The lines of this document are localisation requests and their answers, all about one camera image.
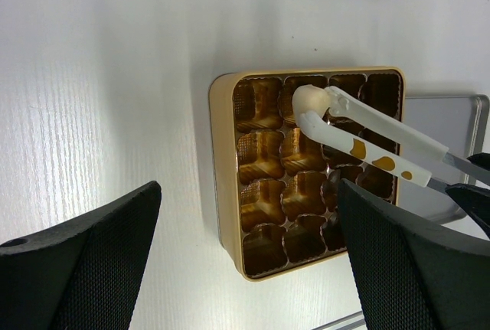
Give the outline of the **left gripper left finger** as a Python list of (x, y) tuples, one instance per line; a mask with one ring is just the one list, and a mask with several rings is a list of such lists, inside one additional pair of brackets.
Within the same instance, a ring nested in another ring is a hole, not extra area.
[(128, 329), (158, 220), (149, 183), (1, 245), (3, 329)]

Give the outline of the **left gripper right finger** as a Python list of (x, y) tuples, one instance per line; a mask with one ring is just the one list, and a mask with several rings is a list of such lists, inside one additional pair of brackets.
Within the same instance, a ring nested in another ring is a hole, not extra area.
[(489, 242), (396, 207), (356, 184), (338, 212), (369, 329), (487, 329)]

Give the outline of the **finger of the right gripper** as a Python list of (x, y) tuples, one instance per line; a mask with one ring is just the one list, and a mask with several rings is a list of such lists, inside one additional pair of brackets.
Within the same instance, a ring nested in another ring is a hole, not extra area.
[(489, 237), (489, 190), (474, 185), (455, 184), (446, 193)]
[(471, 164), (469, 174), (477, 181), (480, 181), (483, 184), (488, 185), (490, 182), (489, 179), (490, 154), (486, 152), (481, 152), (469, 156), (467, 160)]

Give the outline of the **dark chocolate piece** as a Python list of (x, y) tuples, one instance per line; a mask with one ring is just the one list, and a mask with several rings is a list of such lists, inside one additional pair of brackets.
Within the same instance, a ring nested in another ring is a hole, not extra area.
[(338, 216), (338, 213), (335, 212), (328, 217), (326, 222), (322, 225), (322, 229), (323, 230), (337, 230), (339, 224), (340, 224), (339, 216)]
[(335, 170), (322, 183), (322, 199), (330, 211), (334, 211), (337, 207), (337, 192), (340, 180), (341, 172)]

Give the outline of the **gold chocolate box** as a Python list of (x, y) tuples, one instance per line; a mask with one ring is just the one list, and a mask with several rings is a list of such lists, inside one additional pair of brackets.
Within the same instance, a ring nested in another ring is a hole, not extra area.
[(396, 204), (398, 180), (352, 155), (304, 136), (292, 95), (304, 85), (335, 86), (403, 118), (404, 76), (395, 67), (261, 70), (217, 77), (209, 89), (220, 241), (245, 279), (260, 281), (346, 251), (341, 225), (323, 230), (330, 211), (322, 183), (339, 170)]

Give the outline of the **white chocolate piece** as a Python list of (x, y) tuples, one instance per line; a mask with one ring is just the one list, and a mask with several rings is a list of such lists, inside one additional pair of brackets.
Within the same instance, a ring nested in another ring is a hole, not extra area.
[(292, 95), (292, 110), (297, 124), (300, 116), (309, 111), (322, 118), (330, 104), (331, 97), (327, 91), (311, 84), (298, 87)]

